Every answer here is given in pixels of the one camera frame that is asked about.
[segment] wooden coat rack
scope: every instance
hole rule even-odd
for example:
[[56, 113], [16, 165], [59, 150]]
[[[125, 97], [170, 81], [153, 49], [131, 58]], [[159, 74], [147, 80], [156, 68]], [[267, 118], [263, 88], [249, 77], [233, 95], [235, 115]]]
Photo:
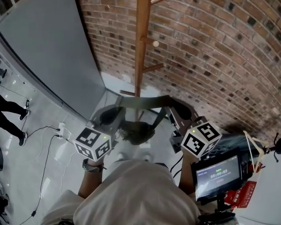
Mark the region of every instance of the wooden coat rack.
[[121, 90], [120, 93], [139, 97], [141, 95], [142, 75], [163, 68], [163, 63], [144, 67], [146, 45], [159, 46], [159, 42], [148, 37], [151, 6], [163, 0], [137, 0], [136, 41], [135, 41], [135, 88], [134, 92]]

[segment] black pants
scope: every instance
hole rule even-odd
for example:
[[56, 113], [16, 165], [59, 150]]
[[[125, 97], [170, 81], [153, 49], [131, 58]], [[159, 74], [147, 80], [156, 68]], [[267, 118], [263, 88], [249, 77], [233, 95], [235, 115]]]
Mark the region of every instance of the black pants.
[[17, 103], [8, 102], [0, 95], [0, 128], [8, 131], [10, 134], [23, 138], [23, 132], [18, 127], [7, 120], [2, 112], [17, 113], [19, 115], [25, 115], [26, 110], [20, 107]]

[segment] shoe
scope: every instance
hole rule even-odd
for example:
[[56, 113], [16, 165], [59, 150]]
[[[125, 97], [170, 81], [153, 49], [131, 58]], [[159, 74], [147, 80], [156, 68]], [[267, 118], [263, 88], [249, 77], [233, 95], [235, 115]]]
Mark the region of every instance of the shoe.
[[1, 76], [2, 78], [5, 77], [6, 72], [7, 72], [7, 69], [4, 70], [4, 72], [3, 72], [2, 76]]
[[8, 201], [10, 200], [9, 196], [7, 195], [7, 193], [5, 193], [5, 199], [8, 200]]
[[151, 155], [150, 153], [145, 153], [141, 156], [141, 159], [147, 162], [153, 162], [153, 158], [153, 155]]
[[118, 153], [118, 159], [117, 161], [124, 161], [128, 159], [128, 155], [124, 152], [119, 152]]
[[26, 109], [26, 113], [25, 113], [25, 115], [24, 115], [24, 116], [23, 116], [23, 115], [21, 115], [21, 116], [19, 117], [19, 119], [22, 121], [24, 118], [28, 117], [28, 116], [29, 116], [29, 114], [30, 114], [30, 111], [29, 111], [28, 109]]
[[27, 139], [27, 133], [23, 132], [23, 137], [19, 141], [19, 145], [22, 147], [25, 145]]

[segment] white shirt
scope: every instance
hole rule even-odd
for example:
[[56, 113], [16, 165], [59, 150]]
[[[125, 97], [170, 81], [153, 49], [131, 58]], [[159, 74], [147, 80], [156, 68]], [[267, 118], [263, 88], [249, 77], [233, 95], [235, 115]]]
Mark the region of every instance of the white shirt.
[[174, 183], [169, 170], [142, 160], [115, 162], [110, 175], [86, 199], [66, 191], [43, 225], [72, 219], [75, 225], [194, 225], [194, 201]]

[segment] hand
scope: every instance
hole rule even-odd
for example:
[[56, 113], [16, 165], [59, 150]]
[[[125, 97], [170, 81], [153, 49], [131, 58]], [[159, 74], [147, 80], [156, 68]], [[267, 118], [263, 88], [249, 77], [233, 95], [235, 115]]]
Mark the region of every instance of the hand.
[[190, 153], [188, 150], [186, 150], [185, 148], [181, 147], [181, 150], [183, 152], [183, 158], [187, 159], [188, 161], [190, 161], [191, 163], [193, 162], [197, 162], [199, 159], [196, 158], [192, 153]]
[[100, 165], [104, 165], [104, 157], [100, 158], [98, 161], [93, 161], [91, 159], [88, 159], [88, 164], [91, 166], [100, 166]]

